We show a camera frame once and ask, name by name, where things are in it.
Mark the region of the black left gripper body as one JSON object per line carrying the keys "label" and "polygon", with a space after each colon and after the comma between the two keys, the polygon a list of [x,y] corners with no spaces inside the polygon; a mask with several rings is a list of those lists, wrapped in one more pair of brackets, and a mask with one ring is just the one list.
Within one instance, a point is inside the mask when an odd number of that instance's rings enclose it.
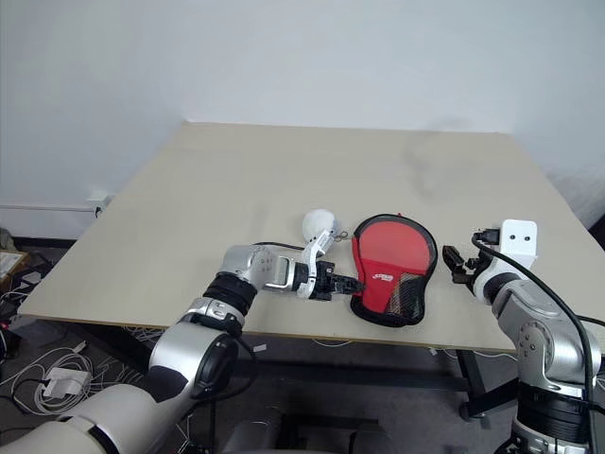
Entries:
{"label": "black left gripper body", "polygon": [[318,261],[317,276],[311,299],[316,301],[331,301],[333,295],[339,293],[340,283],[334,273],[335,264],[327,261]]}

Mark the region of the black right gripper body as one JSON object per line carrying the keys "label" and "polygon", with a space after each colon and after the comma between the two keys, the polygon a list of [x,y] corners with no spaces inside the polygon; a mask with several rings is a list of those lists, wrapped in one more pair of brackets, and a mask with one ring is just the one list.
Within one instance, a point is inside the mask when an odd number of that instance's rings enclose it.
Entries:
{"label": "black right gripper body", "polygon": [[473,285],[481,273],[483,273],[493,262],[493,256],[483,250],[479,250],[477,257],[469,258],[464,266],[467,271],[466,285]]}

